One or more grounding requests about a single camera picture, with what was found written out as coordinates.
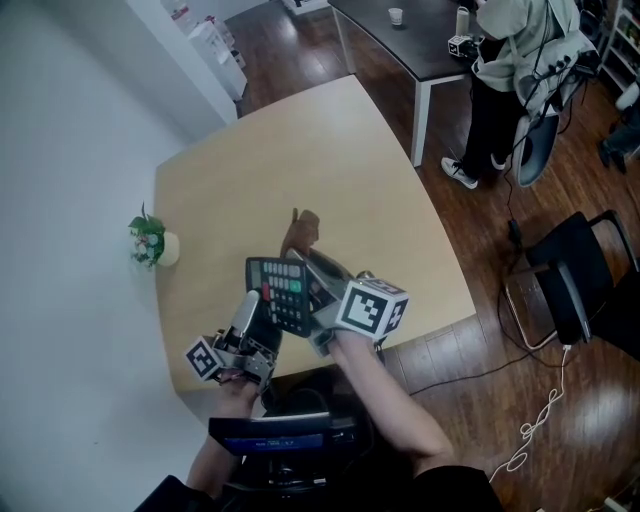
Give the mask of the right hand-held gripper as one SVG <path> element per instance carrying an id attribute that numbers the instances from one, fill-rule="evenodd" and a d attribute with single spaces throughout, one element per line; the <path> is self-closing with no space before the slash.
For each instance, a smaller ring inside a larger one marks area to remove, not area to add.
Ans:
<path id="1" fill-rule="evenodd" d="M 310 249 L 289 248 L 285 256 L 304 263 L 311 305 L 309 341 L 320 357 L 339 330 L 381 342 L 396 331 L 409 304 L 408 293 L 376 277 L 354 278 L 340 263 Z"/>

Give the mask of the person's right forearm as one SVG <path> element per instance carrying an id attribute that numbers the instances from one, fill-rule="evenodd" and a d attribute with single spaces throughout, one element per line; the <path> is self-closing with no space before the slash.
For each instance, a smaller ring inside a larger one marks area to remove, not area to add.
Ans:
<path id="1" fill-rule="evenodd" d="M 411 460 L 416 476 L 456 463 L 453 446 L 440 425 L 386 370 L 371 339 L 337 330 L 329 352 L 382 436 Z"/>

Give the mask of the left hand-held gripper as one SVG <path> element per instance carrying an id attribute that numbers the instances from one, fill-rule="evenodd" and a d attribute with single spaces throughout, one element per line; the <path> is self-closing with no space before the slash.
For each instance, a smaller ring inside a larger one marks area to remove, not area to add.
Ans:
<path id="1" fill-rule="evenodd" d="M 200 336 L 186 352 L 191 368 L 202 381 L 223 384 L 244 378 L 262 394 L 269 386 L 279 354 L 282 331 L 259 312 L 261 296 L 248 291 L 238 307 L 233 326 L 214 336 Z"/>

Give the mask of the dark table with white legs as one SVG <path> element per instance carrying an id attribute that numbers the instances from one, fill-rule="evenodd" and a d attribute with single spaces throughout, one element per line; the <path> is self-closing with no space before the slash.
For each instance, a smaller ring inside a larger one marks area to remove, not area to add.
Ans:
<path id="1" fill-rule="evenodd" d="M 470 73 L 470 64 L 448 53 L 455 33 L 458 0 L 327 0 L 348 72 L 355 72 L 347 25 L 352 24 L 385 50 L 415 84 L 410 161 L 422 164 L 431 90 Z M 391 24 L 388 9 L 403 10 L 403 24 Z"/>

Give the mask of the brown knitted cloth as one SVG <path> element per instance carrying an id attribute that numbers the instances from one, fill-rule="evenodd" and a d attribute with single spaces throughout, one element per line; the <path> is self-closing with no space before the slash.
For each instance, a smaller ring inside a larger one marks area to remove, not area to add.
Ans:
<path id="1" fill-rule="evenodd" d="M 319 217 L 310 210 L 292 210 L 292 219 L 280 249 L 280 257 L 286 258 L 289 250 L 295 250 L 306 257 L 319 240 Z"/>

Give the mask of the grey shell chair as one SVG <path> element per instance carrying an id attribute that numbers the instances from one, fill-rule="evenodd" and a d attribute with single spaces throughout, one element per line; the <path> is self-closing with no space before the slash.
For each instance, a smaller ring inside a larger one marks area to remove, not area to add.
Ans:
<path id="1" fill-rule="evenodd" d="M 526 114 L 519 119 L 511 166 L 518 186 L 530 187 L 541 178 L 554 148 L 559 121 L 552 107 L 535 118 Z"/>

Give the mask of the black chest-mounted screen device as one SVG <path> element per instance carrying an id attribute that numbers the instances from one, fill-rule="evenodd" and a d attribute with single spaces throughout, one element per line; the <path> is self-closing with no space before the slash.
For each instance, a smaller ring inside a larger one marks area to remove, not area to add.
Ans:
<path id="1" fill-rule="evenodd" d="M 231 487 L 281 494 L 327 486 L 354 461 L 363 440 L 355 418 L 337 418 L 328 412 L 211 418 L 208 433 L 241 459 Z"/>

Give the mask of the black calculator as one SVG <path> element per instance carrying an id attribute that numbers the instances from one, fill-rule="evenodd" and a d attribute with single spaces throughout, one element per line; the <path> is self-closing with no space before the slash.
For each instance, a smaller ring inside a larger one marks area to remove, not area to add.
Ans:
<path id="1" fill-rule="evenodd" d="M 246 290 L 258 292 L 261 314 L 269 323 L 298 337 L 310 336 L 310 294 L 302 260 L 247 258 L 245 277 Z"/>

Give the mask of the white floor cabinet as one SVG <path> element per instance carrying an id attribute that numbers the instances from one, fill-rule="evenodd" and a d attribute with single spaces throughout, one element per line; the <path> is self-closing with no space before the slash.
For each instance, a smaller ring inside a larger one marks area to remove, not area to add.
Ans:
<path id="1" fill-rule="evenodd" d="M 241 101 L 247 79 L 233 55 L 232 48 L 219 30 L 219 25 L 212 20 L 206 20 L 194 28 L 188 35 L 188 40 L 231 100 Z"/>

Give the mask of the person with headset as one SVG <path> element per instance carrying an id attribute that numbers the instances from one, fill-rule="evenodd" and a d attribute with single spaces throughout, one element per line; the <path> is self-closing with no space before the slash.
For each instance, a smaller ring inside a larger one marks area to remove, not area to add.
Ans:
<path id="1" fill-rule="evenodd" d="M 213 499 L 166 477 L 133 512 L 504 512 L 485 473 L 468 466 L 427 470 L 388 495 L 355 480 L 327 494 L 243 495 L 226 489 Z"/>

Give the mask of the black chair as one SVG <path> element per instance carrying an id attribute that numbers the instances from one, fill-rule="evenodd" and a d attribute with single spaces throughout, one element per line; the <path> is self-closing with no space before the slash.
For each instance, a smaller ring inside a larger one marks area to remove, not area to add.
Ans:
<path id="1" fill-rule="evenodd" d="M 616 229 L 630 262 L 618 282 L 593 231 L 603 221 Z M 526 248 L 524 257 L 529 267 L 511 272 L 503 293 L 528 350 L 539 350 L 553 340 L 572 346 L 597 337 L 640 362 L 640 259 L 616 211 L 606 210 L 592 219 L 577 212 Z M 552 332 L 536 345 L 527 340 L 509 289 L 527 273 L 535 276 L 554 322 Z"/>

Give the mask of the flower plant in cream pot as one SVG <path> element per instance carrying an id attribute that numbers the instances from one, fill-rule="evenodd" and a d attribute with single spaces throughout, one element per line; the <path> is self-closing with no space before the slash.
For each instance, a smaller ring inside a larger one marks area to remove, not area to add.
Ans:
<path id="1" fill-rule="evenodd" d="M 131 259 L 147 269 L 171 267 L 180 257 L 178 236 L 168 231 L 164 223 L 146 212 L 142 204 L 140 214 L 128 225 L 132 238 Z"/>

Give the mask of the person's left forearm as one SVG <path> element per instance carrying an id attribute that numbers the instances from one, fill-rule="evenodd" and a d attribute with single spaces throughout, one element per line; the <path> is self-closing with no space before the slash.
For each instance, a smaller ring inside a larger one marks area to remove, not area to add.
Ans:
<path id="1" fill-rule="evenodd" d="M 256 384 L 240 378 L 229 380 L 218 390 L 211 417 L 250 418 L 257 397 Z M 207 434 L 191 465 L 186 485 L 217 499 L 238 465 L 239 458 Z"/>

